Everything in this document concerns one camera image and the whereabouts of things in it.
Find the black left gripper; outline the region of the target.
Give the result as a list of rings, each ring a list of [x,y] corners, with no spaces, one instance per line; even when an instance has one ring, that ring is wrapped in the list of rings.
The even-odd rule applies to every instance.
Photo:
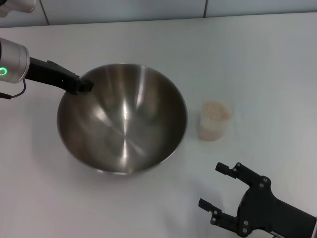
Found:
[[[30,58],[26,79],[63,89],[73,95],[91,92],[94,83],[52,61]]]

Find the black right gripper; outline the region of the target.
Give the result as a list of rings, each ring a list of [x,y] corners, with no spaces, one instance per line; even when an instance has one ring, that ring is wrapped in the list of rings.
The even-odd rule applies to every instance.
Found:
[[[263,230],[278,238],[312,238],[317,218],[276,198],[271,191],[270,179],[248,169],[241,163],[233,168],[218,162],[216,171],[239,179],[249,186],[237,212],[237,217],[200,199],[198,206],[211,213],[212,225],[247,237],[254,230]]]

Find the large stainless steel bowl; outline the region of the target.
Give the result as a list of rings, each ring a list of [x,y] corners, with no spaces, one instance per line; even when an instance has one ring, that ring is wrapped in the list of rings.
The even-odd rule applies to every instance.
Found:
[[[65,93],[57,127],[68,152],[97,171],[142,173],[168,160],[187,129],[188,110],[175,84],[139,64],[99,66],[81,76],[90,92]]]

